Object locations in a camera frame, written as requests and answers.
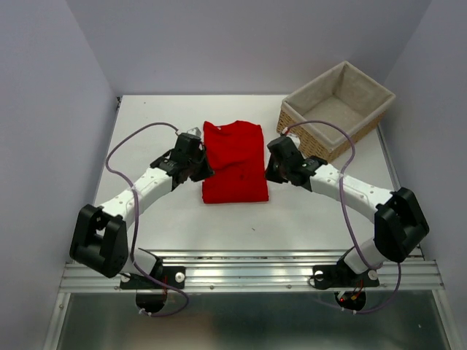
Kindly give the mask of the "red t shirt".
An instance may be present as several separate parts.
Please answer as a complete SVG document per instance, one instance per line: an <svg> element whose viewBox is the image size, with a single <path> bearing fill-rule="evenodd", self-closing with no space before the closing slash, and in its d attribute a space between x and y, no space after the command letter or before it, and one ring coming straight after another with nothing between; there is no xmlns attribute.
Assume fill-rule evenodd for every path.
<svg viewBox="0 0 467 350"><path fill-rule="evenodd" d="M202 184L203 202L267 202L262 127L241 120L219 126L221 131L208 121L203 126L207 158L214 171Z"/></svg>

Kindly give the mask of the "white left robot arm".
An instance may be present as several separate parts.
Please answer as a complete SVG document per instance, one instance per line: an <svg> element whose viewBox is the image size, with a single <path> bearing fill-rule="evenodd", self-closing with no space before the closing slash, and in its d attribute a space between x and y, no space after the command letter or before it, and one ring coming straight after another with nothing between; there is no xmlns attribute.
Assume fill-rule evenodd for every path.
<svg viewBox="0 0 467 350"><path fill-rule="evenodd" d="M181 133L174 147L154 160L127 189L99 206L87 204L80 209L70 258L107 278L131 273L146 287L157 286L162 280L161 258L148 254L136 267L136 245L128 241L128 229L136 227L140 214L179 185L213 174L199 130Z"/></svg>

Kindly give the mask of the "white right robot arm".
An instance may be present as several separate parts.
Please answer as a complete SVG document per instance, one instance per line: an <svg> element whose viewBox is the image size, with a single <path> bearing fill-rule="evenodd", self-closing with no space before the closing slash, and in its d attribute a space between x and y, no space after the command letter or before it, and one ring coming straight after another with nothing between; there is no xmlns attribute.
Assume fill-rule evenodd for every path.
<svg viewBox="0 0 467 350"><path fill-rule="evenodd" d="M430 231L416 195L409 189L387 190L343 174L326 160L304 157L289 136L270 141L266 179L290 183L340 202L374 226L373 238L355 244L333 265L314 269L315 287L351 287L386 261L402 263Z"/></svg>

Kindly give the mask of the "wicker basket with cloth liner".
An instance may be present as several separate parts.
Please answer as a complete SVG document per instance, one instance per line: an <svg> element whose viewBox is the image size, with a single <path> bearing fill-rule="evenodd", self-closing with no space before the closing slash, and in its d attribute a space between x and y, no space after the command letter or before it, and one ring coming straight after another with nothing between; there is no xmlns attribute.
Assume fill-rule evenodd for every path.
<svg viewBox="0 0 467 350"><path fill-rule="evenodd" d="M291 129L298 149L331 162L350 148L350 143L372 132L395 100L395 94L347 61L327 70L291 93L281 103L277 132Z"/></svg>

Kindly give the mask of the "aluminium rail frame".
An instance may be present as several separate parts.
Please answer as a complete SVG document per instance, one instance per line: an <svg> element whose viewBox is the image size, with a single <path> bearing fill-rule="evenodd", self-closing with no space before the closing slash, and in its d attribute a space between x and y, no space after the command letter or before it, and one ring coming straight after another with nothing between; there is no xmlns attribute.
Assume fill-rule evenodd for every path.
<svg viewBox="0 0 467 350"><path fill-rule="evenodd" d="M138 242L186 270L190 304L174 316L139 315L127 279L71 262L64 268L47 349L461 349L435 261L415 249L366 289L368 315L336 308L309 285L351 240L337 202L271 184L262 204L206 206L187 182L143 214Z"/></svg>

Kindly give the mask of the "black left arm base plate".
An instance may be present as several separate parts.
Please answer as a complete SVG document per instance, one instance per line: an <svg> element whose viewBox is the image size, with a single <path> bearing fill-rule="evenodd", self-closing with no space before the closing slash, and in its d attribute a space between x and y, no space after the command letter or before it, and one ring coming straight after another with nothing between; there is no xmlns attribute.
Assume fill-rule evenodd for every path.
<svg viewBox="0 0 467 350"><path fill-rule="evenodd" d="M131 261L128 261L126 271L120 274L119 287L123 290L139 290L139 289L164 289L161 284L166 284L176 289L185 288L186 267L183 265L166 264L161 257L152 256L136 256L136 262L144 271L153 279L158 281L154 283L152 280L143 276Z"/></svg>

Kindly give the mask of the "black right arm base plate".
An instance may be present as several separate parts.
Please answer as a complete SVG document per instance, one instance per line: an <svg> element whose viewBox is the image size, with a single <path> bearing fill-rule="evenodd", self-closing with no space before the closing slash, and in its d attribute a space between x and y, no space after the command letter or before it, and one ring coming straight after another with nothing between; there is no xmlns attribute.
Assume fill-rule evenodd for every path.
<svg viewBox="0 0 467 350"><path fill-rule="evenodd" d="M378 287L379 279L372 280L368 273L356 274L346 265L315 265L309 277L310 286L318 290Z"/></svg>

